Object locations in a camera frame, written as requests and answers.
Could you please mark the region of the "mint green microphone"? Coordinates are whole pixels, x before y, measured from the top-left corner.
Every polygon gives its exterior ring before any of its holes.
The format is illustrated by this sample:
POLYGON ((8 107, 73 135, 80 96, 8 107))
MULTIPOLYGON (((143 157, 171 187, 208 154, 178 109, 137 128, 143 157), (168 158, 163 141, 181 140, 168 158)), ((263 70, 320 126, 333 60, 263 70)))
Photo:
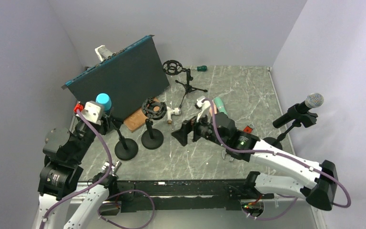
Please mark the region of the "mint green microphone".
POLYGON ((228 115, 228 113, 226 111, 226 108, 225 108, 225 105, 224 105, 224 103, 223 103, 223 101, 220 97, 215 97, 213 99, 213 102, 214 102, 218 112, 224 113, 225 115, 228 115))

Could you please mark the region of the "blue microphone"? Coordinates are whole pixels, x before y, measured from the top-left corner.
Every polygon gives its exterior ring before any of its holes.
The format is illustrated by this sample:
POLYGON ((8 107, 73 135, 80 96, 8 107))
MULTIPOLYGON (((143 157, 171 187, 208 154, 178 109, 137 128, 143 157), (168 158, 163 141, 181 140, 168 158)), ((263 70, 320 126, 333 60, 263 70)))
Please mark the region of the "blue microphone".
POLYGON ((112 108, 112 101, 108 94, 100 93, 96 96, 95 102, 104 107, 105 113, 109 114, 112 108))

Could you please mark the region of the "black round base shock mount stand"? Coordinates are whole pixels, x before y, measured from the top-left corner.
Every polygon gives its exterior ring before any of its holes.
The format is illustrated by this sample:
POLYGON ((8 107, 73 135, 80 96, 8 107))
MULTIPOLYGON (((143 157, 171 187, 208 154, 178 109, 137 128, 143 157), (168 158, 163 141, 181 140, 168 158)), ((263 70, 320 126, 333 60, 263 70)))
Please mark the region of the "black round base shock mount stand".
POLYGON ((149 150, 155 150, 163 144, 164 136, 160 130, 153 128, 153 122, 161 120, 166 115, 167 106, 165 102, 158 102, 154 97, 149 97, 142 104, 142 112, 146 117, 147 128, 141 137, 142 145, 149 150))

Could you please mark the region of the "black round base clip stand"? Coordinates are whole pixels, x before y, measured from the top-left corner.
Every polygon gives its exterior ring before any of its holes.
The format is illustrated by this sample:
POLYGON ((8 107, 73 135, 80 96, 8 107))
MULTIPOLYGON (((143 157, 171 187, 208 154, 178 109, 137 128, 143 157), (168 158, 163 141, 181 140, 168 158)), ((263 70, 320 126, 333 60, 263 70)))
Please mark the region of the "black round base clip stand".
POLYGON ((108 134, 111 131, 116 131, 119 137, 119 142, 114 147, 116 157, 122 161, 133 159, 138 153, 138 144, 131 138, 125 138, 120 128, 123 125, 123 120, 113 116, 113 108, 107 111, 102 118, 103 132, 108 134))

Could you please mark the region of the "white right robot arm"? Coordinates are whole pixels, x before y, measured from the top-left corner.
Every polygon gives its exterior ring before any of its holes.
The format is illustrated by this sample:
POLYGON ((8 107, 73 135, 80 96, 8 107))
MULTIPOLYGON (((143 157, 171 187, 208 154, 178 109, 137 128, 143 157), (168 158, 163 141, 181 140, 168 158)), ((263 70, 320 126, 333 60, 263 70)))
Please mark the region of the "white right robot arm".
POLYGON ((185 146, 188 134, 193 141, 200 138, 223 146, 235 159, 255 162, 285 174, 283 177, 250 172, 244 184, 249 198, 259 194, 277 193, 302 198, 311 206, 330 211, 334 206, 337 189, 337 171, 333 162, 322 163, 302 159, 278 149, 259 137, 236 128, 235 122, 224 113, 215 115, 217 123, 207 117, 194 116, 182 122, 172 136, 185 146))

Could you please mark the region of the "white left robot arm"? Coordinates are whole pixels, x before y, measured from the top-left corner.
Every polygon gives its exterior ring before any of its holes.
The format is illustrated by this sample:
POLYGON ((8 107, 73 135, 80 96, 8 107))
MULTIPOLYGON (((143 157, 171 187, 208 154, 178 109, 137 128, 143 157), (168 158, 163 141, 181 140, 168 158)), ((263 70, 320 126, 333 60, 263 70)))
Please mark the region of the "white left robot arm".
POLYGON ((98 209, 100 199, 112 200, 117 196, 116 178, 111 175, 110 166, 94 177, 91 186, 77 191, 77 185, 83 172, 81 162, 95 138, 103 140, 103 135, 119 130, 122 123, 110 116, 102 118, 99 124, 81 119, 73 131, 54 128, 47 133, 42 150, 45 159, 38 185, 40 196, 33 223, 35 229, 82 229, 93 210, 98 209), (91 198, 66 222, 71 199, 85 191, 91 198))

